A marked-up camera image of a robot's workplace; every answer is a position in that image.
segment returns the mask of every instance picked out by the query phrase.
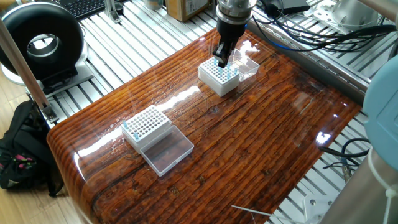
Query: black bag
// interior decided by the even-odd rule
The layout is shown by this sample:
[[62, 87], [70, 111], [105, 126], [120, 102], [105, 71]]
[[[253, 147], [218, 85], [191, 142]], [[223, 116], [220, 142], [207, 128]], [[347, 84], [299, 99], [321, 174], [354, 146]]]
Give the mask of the black bag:
[[46, 141], [49, 132], [36, 106], [31, 101], [21, 103], [15, 110], [9, 130], [0, 139], [0, 187], [28, 189], [43, 183], [49, 195], [58, 189], [52, 172], [58, 170]]

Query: wooden floor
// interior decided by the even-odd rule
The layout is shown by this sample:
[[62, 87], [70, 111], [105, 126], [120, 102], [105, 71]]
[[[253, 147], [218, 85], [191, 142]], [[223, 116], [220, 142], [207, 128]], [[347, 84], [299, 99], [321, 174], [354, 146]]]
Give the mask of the wooden floor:
[[[15, 108], [28, 100], [25, 88], [11, 83], [0, 70], [0, 138], [8, 130]], [[25, 191], [0, 189], [0, 224], [80, 224], [72, 201], [63, 189], [57, 198], [47, 186]]]

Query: clear plastic box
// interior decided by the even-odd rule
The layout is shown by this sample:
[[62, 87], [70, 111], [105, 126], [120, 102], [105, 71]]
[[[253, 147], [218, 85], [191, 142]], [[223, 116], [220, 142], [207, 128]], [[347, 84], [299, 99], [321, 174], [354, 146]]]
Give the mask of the clear plastic box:
[[238, 68], [239, 86], [238, 91], [243, 91], [251, 83], [256, 81], [256, 74], [260, 65], [251, 60], [247, 55], [242, 54], [238, 49], [235, 49], [231, 56], [229, 56], [229, 63], [232, 67]]
[[192, 142], [176, 126], [172, 126], [168, 133], [152, 147], [141, 151], [143, 158], [159, 177], [189, 155], [193, 149]]
[[125, 140], [159, 177], [192, 152], [193, 144], [155, 105], [123, 122]]
[[235, 49], [229, 57], [227, 67], [220, 69], [218, 62], [210, 58], [199, 65], [198, 77], [222, 97], [236, 87], [239, 92], [243, 91], [256, 81], [258, 70], [259, 64]]

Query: keyboard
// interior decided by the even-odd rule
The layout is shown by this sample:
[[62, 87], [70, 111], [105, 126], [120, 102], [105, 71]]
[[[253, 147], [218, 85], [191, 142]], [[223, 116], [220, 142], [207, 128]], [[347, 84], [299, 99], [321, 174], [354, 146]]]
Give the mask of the keyboard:
[[59, 3], [78, 20], [97, 14], [105, 9], [104, 0], [59, 0]]

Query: wooden table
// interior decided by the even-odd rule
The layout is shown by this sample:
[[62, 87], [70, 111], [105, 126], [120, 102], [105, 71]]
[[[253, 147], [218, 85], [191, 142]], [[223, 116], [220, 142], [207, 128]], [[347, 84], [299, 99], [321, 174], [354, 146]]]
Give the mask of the wooden table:
[[[65, 185], [95, 223], [249, 223], [273, 212], [360, 106], [250, 32], [238, 48], [257, 80], [220, 98], [198, 80], [215, 30], [56, 125], [48, 142]], [[194, 143], [163, 177], [123, 139], [122, 121], [157, 105]], [[267, 217], [254, 216], [256, 222]]]

